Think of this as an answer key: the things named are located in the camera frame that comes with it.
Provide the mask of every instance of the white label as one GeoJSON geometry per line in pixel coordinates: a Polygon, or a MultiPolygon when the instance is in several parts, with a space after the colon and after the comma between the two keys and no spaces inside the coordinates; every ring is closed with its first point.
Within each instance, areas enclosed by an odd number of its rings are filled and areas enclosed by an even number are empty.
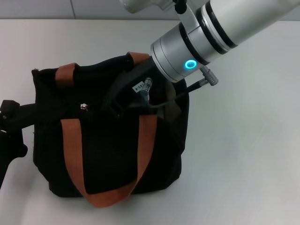
{"type": "Polygon", "coordinates": [[[133,89],[136,93],[138,93],[138,92],[140,92],[140,91],[143,89],[143,86],[144,86],[144,82],[141,81],[141,82],[139,82],[136,86],[132,87],[132,89],[133,89]]]}

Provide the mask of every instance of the white table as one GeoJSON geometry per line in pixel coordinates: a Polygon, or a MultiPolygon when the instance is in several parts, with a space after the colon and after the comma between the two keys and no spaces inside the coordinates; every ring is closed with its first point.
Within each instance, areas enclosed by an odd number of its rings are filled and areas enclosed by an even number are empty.
{"type": "MultiPolygon", "coordinates": [[[[34,68],[91,65],[150,44],[167,21],[0,21],[0,101],[34,102],[34,68]]],[[[300,22],[278,22],[211,63],[220,80],[192,93],[182,175],[166,191],[108,209],[54,196],[28,155],[0,191],[1,225],[298,225],[300,22]]],[[[188,78],[191,84],[200,73],[188,78]]]]}

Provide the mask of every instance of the blue led ring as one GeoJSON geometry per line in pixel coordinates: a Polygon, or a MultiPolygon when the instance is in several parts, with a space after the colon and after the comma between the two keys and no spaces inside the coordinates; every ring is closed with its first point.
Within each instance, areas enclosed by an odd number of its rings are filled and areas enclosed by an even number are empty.
{"type": "Polygon", "coordinates": [[[184,66],[186,69],[194,69],[197,66],[197,62],[195,60],[188,60],[184,66]]]}

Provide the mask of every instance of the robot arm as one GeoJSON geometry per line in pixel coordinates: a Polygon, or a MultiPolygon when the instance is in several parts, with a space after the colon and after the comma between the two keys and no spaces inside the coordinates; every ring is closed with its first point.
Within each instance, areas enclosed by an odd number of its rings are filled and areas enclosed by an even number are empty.
{"type": "Polygon", "coordinates": [[[196,9],[190,0],[121,2],[130,12],[175,3],[181,23],[151,46],[157,68],[171,82],[203,68],[300,5],[300,0],[211,0],[196,9]]]}

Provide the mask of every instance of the black bag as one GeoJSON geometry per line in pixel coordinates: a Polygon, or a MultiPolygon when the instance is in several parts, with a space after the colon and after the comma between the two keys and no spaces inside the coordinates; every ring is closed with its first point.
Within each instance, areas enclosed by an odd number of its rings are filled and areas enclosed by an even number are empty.
{"type": "MultiPolygon", "coordinates": [[[[109,112],[103,112],[100,105],[116,77],[131,71],[135,64],[141,61],[135,58],[143,57],[145,55],[127,54],[89,67],[72,64],[60,69],[32,71],[37,105],[56,101],[67,105],[66,116],[60,118],[61,120],[35,124],[33,161],[55,195],[83,195],[73,183],[70,171],[66,167],[66,134],[63,133],[66,131],[62,126],[63,120],[76,120],[80,124],[81,140],[74,136],[73,141],[82,144],[80,148],[83,179],[87,194],[107,193],[137,179],[140,111],[134,108],[127,110],[115,120],[109,112]],[[61,81],[58,80],[58,73],[70,70],[73,74],[72,81],[66,78],[66,74],[63,75],[65,77],[62,76],[61,81]]],[[[153,93],[153,98],[158,103],[183,93],[187,88],[184,80],[178,83],[165,82],[162,85],[160,93],[153,93]]],[[[140,194],[166,189],[179,178],[181,154],[185,148],[187,134],[188,109],[189,97],[184,95],[155,111],[157,125],[153,152],[142,177],[130,193],[140,194]]],[[[120,200],[107,204],[90,202],[97,207],[105,207],[120,200]]]]}

